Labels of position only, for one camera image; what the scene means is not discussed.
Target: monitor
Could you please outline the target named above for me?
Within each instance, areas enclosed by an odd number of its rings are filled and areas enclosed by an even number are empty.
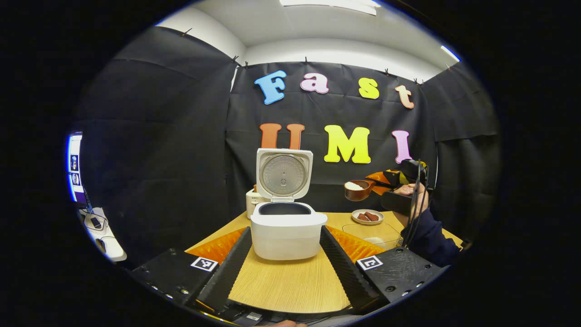
[[[81,130],[70,132],[67,138],[67,178],[69,181],[71,199],[80,208],[90,208],[89,199],[83,186],[83,179],[81,178],[80,153],[82,138],[83,131]]]

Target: black curtain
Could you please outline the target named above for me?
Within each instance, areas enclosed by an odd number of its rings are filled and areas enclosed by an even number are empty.
[[[285,83],[284,98],[265,105],[264,94],[254,81],[277,70],[287,74],[282,79]],[[329,92],[319,94],[301,89],[300,82],[306,73],[325,75]],[[378,83],[378,99],[363,98],[359,94],[358,81],[362,77]],[[413,109],[401,104],[395,90],[399,85],[411,91]],[[427,111],[426,98],[415,82],[376,70],[319,62],[265,63],[238,69],[226,125],[230,216],[246,210],[244,194],[256,183],[256,150],[260,148],[262,131],[259,127],[263,123],[282,126],[277,138],[278,148],[289,147],[287,124],[305,126],[300,148],[313,152],[313,175],[309,192],[297,202],[307,203],[322,212],[351,212],[361,208],[383,210],[376,194],[361,202],[345,199],[343,184],[398,167],[395,162],[396,140],[391,134],[394,130],[409,132],[410,155],[414,159],[421,158],[429,166],[435,166],[436,147]],[[329,143],[328,133],[324,130],[326,125],[341,126],[348,137],[356,127],[368,128],[371,163],[359,164],[351,159],[349,162],[343,159],[325,162]],[[430,176],[432,183],[434,179],[435,174]]]
[[[474,241],[488,219],[500,177],[500,136],[493,103],[467,65],[458,62],[422,86],[438,154],[434,217]]]
[[[186,249],[226,224],[224,129],[235,66],[190,35],[152,27],[86,88],[80,168],[128,262]]]

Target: foam letter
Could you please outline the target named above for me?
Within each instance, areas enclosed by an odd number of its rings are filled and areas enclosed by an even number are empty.
[[[288,124],[286,129],[290,131],[290,146],[289,149],[300,150],[300,132],[304,130],[304,125]]]
[[[396,87],[396,91],[400,94],[401,104],[403,104],[403,106],[408,109],[412,109],[414,107],[414,103],[410,102],[410,99],[408,98],[408,96],[411,96],[411,92],[406,90],[406,87],[403,85]]]
[[[368,164],[371,162],[371,158],[367,152],[368,129],[364,127],[355,128],[353,134],[351,134],[351,138],[349,139],[343,132],[341,126],[327,125],[325,126],[325,131],[329,133],[329,151],[324,158],[325,161],[339,162],[340,158],[337,155],[337,148],[339,148],[341,156],[343,156],[345,162],[349,161],[353,150],[355,150],[353,162],[356,164]]]
[[[325,94],[329,91],[327,87],[327,77],[323,74],[306,73],[305,80],[300,82],[300,88],[305,91],[316,91],[317,93]]]
[[[359,89],[359,94],[361,94],[362,97],[368,99],[379,98],[379,90],[376,88],[377,82],[374,79],[362,77],[359,79],[359,86],[361,87]]]
[[[400,164],[406,159],[411,159],[410,149],[407,146],[407,137],[410,135],[404,130],[395,130],[392,132],[393,137],[396,138],[397,142],[397,157],[396,162]]]
[[[264,93],[264,104],[269,105],[285,97],[284,93],[277,91],[277,88],[281,90],[285,89],[285,82],[283,82],[279,77],[286,77],[286,73],[282,70],[278,70],[254,81],[255,84],[260,85],[260,88]]]
[[[265,149],[276,149],[277,135],[281,128],[282,127],[279,124],[266,123],[260,125],[260,130],[262,131],[262,142],[260,147]]]

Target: white ceiling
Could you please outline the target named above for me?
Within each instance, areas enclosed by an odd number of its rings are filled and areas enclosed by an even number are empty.
[[[247,47],[297,38],[338,38],[403,51],[441,69],[456,63],[427,29],[378,3],[377,16],[327,6],[283,7],[278,0],[205,0],[193,7],[216,19]]]

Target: ceiling light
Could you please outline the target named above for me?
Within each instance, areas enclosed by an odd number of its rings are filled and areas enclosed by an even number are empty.
[[[289,6],[330,6],[356,10],[358,12],[367,13],[376,16],[377,12],[374,7],[379,7],[375,1],[372,0],[279,0],[284,7]]]
[[[454,58],[454,60],[456,61],[460,61],[460,59],[458,57],[456,57],[455,54],[453,54],[450,50],[448,50],[448,48],[444,47],[443,45],[440,47],[440,49],[444,50],[447,54],[450,55],[450,57]]]

